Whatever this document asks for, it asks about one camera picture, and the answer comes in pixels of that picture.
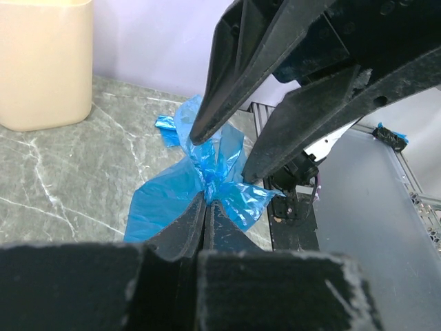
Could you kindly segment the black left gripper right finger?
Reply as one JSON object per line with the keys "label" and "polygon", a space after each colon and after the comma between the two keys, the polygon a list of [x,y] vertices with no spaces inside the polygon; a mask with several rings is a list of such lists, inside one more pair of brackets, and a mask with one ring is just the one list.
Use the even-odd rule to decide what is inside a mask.
{"label": "black left gripper right finger", "polygon": [[317,251],[265,251],[219,201],[198,254],[200,330],[381,330],[356,261]]}

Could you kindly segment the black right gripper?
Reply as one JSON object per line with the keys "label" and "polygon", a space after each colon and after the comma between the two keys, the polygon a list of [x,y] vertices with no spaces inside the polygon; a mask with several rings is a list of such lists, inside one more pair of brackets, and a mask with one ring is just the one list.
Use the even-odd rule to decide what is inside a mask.
{"label": "black right gripper", "polygon": [[214,30],[189,137],[205,143],[273,72],[287,83],[368,68],[285,95],[243,168],[255,183],[330,132],[440,84],[439,45],[439,1],[234,1]]}

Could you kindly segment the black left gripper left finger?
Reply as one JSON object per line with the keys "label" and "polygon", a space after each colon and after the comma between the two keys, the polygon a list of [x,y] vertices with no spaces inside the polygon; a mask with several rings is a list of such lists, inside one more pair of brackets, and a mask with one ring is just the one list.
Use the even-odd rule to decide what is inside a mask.
{"label": "black left gripper left finger", "polygon": [[142,243],[1,247],[2,330],[194,330],[206,204]]}

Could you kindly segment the blue plastic trash bag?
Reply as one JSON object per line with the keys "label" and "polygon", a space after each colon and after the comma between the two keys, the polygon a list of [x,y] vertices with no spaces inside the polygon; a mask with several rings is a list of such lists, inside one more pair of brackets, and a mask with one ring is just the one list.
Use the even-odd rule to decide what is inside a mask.
{"label": "blue plastic trash bag", "polygon": [[161,115],[156,120],[166,146],[181,147],[185,156],[134,192],[124,234],[126,242],[146,241],[158,234],[182,215],[198,193],[206,203],[219,200],[243,232],[280,195],[279,190],[244,182],[245,135],[231,124],[224,124],[202,145],[191,142],[189,132],[201,102],[197,94],[185,101],[173,117]]}

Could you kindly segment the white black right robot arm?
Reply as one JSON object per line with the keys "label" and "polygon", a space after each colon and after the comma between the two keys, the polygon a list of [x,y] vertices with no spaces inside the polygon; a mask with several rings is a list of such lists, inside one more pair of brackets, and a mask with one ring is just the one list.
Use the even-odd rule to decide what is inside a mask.
{"label": "white black right robot arm", "polygon": [[205,143],[269,77],[297,81],[249,154],[247,183],[318,174],[311,144],[440,83],[439,1],[234,1],[218,21],[190,132]]}

